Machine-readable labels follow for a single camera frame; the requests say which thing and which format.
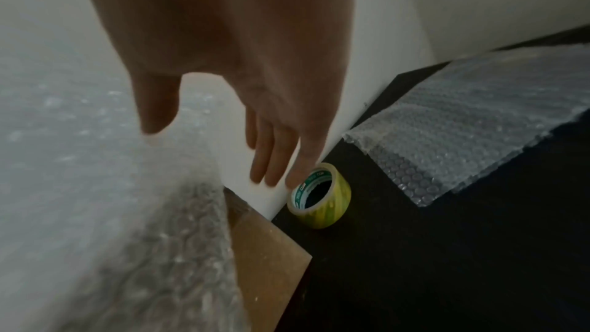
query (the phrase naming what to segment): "yellow tape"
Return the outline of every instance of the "yellow tape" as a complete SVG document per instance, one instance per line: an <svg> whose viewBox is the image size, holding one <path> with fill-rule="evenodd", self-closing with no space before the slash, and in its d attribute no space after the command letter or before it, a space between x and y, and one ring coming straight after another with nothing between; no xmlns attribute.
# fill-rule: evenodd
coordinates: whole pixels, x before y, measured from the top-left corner
<svg viewBox="0 0 590 332"><path fill-rule="evenodd" d="M313 206L305 207L312 191L324 182L331 181L328 193ZM293 190L287 200L289 211L306 226L319 229L334 224L350 203L350 186L330 164L318 164L305 182Z"/></svg>

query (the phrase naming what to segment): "black surface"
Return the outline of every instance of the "black surface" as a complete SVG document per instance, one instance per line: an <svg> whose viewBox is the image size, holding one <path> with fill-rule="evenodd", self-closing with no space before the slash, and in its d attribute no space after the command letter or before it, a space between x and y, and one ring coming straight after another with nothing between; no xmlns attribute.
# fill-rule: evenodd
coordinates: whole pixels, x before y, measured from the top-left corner
<svg viewBox="0 0 590 332"><path fill-rule="evenodd" d="M580 42L590 27L517 47ZM358 123L444 66L400 74ZM338 143L346 214L273 220L313 256L277 331L590 330L590 114L553 135L423 209Z"/></svg>

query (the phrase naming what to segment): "skin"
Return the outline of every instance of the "skin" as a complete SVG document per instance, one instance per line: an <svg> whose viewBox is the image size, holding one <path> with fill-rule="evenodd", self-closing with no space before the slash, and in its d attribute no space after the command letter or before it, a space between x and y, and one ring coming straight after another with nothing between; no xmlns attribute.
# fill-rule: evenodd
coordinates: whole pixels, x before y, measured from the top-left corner
<svg viewBox="0 0 590 332"><path fill-rule="evenodd" d="M353 0L92 0L129 72L141 129L178 112L183 74L222 76L245 106L250 178L276 186L315 166L348 65Z"/></svg>

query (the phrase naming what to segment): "brown cardboard piece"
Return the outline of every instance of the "brown cardboard piece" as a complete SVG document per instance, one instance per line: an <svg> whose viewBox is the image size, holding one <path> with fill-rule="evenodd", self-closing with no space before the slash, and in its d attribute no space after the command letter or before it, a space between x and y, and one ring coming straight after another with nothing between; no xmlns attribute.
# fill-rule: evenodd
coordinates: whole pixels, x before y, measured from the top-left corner
<svg viewBox="0 0 590 332"><path fill-rule="evenodd" d="M272 332L312 257L226 188L238 285L252 332Z"/></svg>

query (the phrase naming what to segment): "packing tape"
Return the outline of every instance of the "packing tape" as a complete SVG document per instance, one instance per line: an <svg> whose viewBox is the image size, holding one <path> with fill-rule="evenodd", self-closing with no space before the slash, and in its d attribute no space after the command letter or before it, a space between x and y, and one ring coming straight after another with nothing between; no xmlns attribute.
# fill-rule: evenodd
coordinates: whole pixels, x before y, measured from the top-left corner
<svg viewBox="0 0 590 332"><path fill-rule="evenodd" d="M328 192L312 206L308 202L317 199L318 192L325 189L325 182L331 181ZM322 188L312 193L319 185ZM350 186L344 177L330 164L318 164L305 182L293 190L287 200L289 211L306 226L319 229L334 224L344 214L350 203Z"/></svg>

